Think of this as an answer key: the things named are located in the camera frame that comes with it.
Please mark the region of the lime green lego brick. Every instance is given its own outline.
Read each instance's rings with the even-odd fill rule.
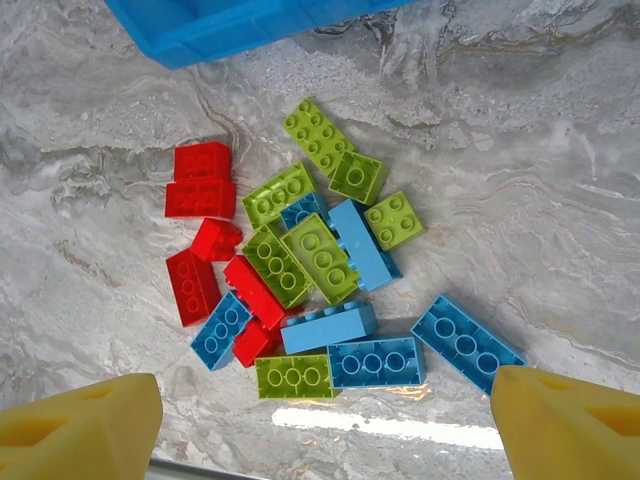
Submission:
[[[260,398],[334,398],[329,357],[291,355],[256,359]]]
[[[392,250],[424,232],[403,192],[396,192],[365,212],[382,250]]]
[[[345,152],[333,172],[329,190],[365,205],[373,205],[388,174],[389,167],[381,161]]]
[[[313,284],[269,225],[261,225],[242,253],[284,308],[304,302]]]
[[[342,302],[358,288],[358,273],[349,268],[347,254],[317,213],[280,240],[330,305]]]
[[[242,199],[253,228],[280,218],[280,211],[313,192],[316,185],[302,161],[256,188]]]
[[[310,98],[286,118],[284,128],[327,177],[336,169],[342,152],[356,150]]]

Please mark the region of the white marble surface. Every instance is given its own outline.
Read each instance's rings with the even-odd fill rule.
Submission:
[[[99,0],[0,2],[0,407],[148,371],[162,458],[274,479],[510,478],[488,399],[432,352],[421,388],[330,402],[261,402],[252,370],[207,372],[164,265],[198,224],[163,217],[172,151],[232,142],[246,194],[300,158],[280,122],[314,96],[429,226],[396,255],[405,278],[371,296],[384,331],[446,291],[531,364],[640,393],[632,3],[418,2],[170,72]]]

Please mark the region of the lego stud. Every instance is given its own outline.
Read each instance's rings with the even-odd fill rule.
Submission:
[[[456,351],[460,355],[464,355],[468,357],[469,355],[473,355],[478,348],[478,344],[473,339],[473,337],[469,335],[460,335],[456,339]]]
[[[382,359],[375,353],[369,353],[364,356],[362,365],[367,372],[375,374],[382,370]]]
[[[476,366],[485,375],[493,375],[498,371],[500,361],[493,353],[481,353],[476,359]]]
[[[347,375],[355,375],[360,371],[360,360],[353,355],[347,355],[342,359],[342,370]]]
[[[456,326],[448,318],[439,318],[433,329],[440,338],[449,338],[456,331]]]

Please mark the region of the plastic brick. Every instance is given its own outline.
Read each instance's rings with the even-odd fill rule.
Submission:
[[[396,192],[365,212],[365,218],[383,250],[391,250],[424,232],[403,192]]]
[[[289,205],[280,212],[287,230],[291,230],[312,213],[317,213],[325,221],[329,221],[329,207],[327,201],[318,192],[307,193],[296,203]]]
[[[282,341],[292,354],[365,337],[377,329],[373,307],[359,300],[289,319]]]
[[[231,259],[224,275],[227,283],[236,289],[238,298],[267,330],[279,328],[282,320],[302,311],[301,307],[286,310],[242,255]]]
[[[235,255],[235,246],[241,241],[242,230],[233,223],[205,218],[196,233],[190,250],[205,262],[231,260]]]
[[[326,354],[256,360],[260,398],[333,398]]]
[[[338,245],[349,255],[349,265],[358,272],[358,286],[373,291],[384,287],[402,274],[388,252],[380,251],[367,223],[362,218],[361,206],[351,199],[329,211],[329,228],[338,235]]]
[[[284,128],[327,177],[338,166],[342,152],[356,149],[310,98],[286,118]]]
[[[340,303],[358,288],[358,274],[349,267],[347,254],[317,213],[309,215],[280,240],[330,305]]]
[[[365,205],[373,205],[388,174],[389,167],[381,161],[344,152],[331,178],[329,190]]]
[[[258,227],[242,248],[251,266],[285,308],[304,302],[312,284],[269,225]]]
[[[231,181],[231,149],[220,142],[176,147],[173,179],[213,177]]]
[[[411,332],[442,355],[487,395],[503,365],[525,365],[506,342],[439,295]]]
[[[236,186],[217,178],[181,180],[167,185],[165,217],[224,217],[236,213]]]
[[[233,339],[244,330],[251,318],[249,309],[230,290],[211,312],[207,323],[191,343],[191,348],[209,370],[222,368],[233,358]]]
[[[220,301],[211,264],[183,250],[167,258],[167,269],[184,327],[204,320]]]
[[[426,366],[413,335],[329,345],[334,388],[422,385]]]
[[[231,351],[243,367],[249,368],[256,358],[271,355],[281,344],[279,329],[269,331],[259,321],[251,320],[246,330],[235,338]]]

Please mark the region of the blue storage bin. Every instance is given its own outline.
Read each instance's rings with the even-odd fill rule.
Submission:
[[[145,55],[181,68],[410,0],[105,1]]]

